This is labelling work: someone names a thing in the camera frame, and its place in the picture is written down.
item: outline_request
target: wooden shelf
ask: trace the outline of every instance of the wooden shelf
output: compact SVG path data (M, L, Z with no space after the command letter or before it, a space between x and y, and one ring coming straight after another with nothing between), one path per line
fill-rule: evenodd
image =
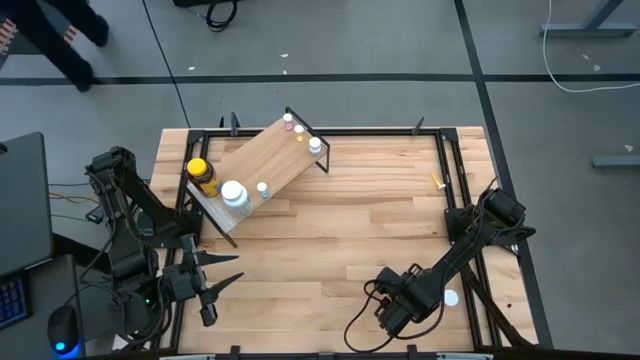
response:
M265 201L326 154L327 149L323 146L320 155L311 155L309 139L313 136L307 130L302 133L302 142L296 141L296 137L297 134L293 130L287 131L285 129L283 119L276 120L271 126L215 165L220 181L224 183L236 180L247 188L253 204L253 213ZM256 189L259 182L267 183L269 198L263 199ZM224 204L221 194L215 197L206 197L191 182L187 183L187 189L225 233L233 230L240 221L250 215L238 216L230 212Z

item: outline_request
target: white cable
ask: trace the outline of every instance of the white cable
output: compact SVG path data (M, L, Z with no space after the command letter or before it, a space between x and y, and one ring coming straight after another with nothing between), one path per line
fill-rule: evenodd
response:
M547 16L547 24L544 27L544 33L542 34L542 57L544 58L544 66L547 68L547 73L549 74L549 77L551 77L551 80L553 80L553 83L556 84L556 86L559 89L569 93L585 93L585 92L602 91L602 90L621 90L621 89L628 89L628 88L640 86L640 83L635 83L635 84L622 85L622 86L605 86L605 87L599 87L599 88L593 88L593 89L576 90L576 89L567 89L566 87L560 85L560 83L558 83L556 78L553 77L553 74L551 73L551 69L549 69L549 62L547 61L547 29L549 28L549 24L551 23L552 1L553 0L549 0L549 15Z

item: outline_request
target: small bottle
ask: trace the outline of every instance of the small bottle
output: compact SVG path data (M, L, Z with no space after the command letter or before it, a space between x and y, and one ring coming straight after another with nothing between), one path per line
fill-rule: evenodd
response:
M267 183L260 182L258 183L258 186L256 186L256 188L260 192L260 196L262 196L263 199L269 197L269 189L267 188Z
M293 116L289 113L286 113L282 118L284 119L284 128L287 131L293 130Z
M187 164L187 172L191 181L208 197L218 195L218 174L210 162L194 158Z
M235 180L222 185L222 201L236 216L247 216L251 213L251 199L247 189Z
M304 132L304 128L302 127L302 125L296 125L293 131L296 132L296 141L302 142L302 140L304 140L304 137L302 136L302 133Z
M320 142L320 139L315 136L309 139L309 152L311 155L318 156L320 155L320 151L322 151L322 143Z

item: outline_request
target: wooden board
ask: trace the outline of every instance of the wooden board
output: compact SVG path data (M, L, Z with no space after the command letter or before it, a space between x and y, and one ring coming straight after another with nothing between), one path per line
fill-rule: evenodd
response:
M303 140L298 142L297 136L302 136ZM233 153L226 154L214 168L222 183L235 180L247 189L253 212L324 156L326 153L324 145L318 156L313 156L309 152L311 137L312 135L306 130L300 135L293 130L287 131L284 120L278 119L257 136L248 139L242 147ZM269 198L267 199L262 198L256 188L260 182L265 182L268 186ZM230 232L248 216L229 211L223 203L222 194L208 198L198 193L193 184L189 185L189 191L220 225L222 231Z
M476 199L494 177L487 143L482 128L458 132ZM151 188L168 206L174 206L186 134L165 130L160 141ZM209 158L224 160L245 141L216 138ZM349 351L343 330L364 304L363 283L384 266L398 272L414 262L427 267L449 249L446 199L431 178L440 172L432 137L338 136L327 141L330 173L309 168L245 219L231 232L238 249L211 224L204 225L202 248L240 256L209 266L207 279L214 282L237 272L245 276L222 293L215 326L204 328L198 302L187 303L181 352L228 353L231 345L250 353ZM451 150L446 150L454 169ZM524 337L535 341L516 258L501 248L484 254L496 303ZM406 351L408 344L417 344L419 351L470 350L459 277L447 288L458 293L460 302L446 308L434 332L409 342L393 341L383 351ZM373 311L371 304L351 329L349 340L357 348L372 348L386 339ZM478 313L488 343L481 306ZM434 318L411 324L403 334L425 329Z

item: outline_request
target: person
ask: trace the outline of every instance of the person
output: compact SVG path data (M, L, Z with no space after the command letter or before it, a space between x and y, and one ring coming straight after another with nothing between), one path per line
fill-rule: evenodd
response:
M94 44L107 45L109 24L89 6L87 0L46 0ZM97 83L91 64L64 41L49 23L36 0L0 0L0 12L16 24L40 52L81 92Z

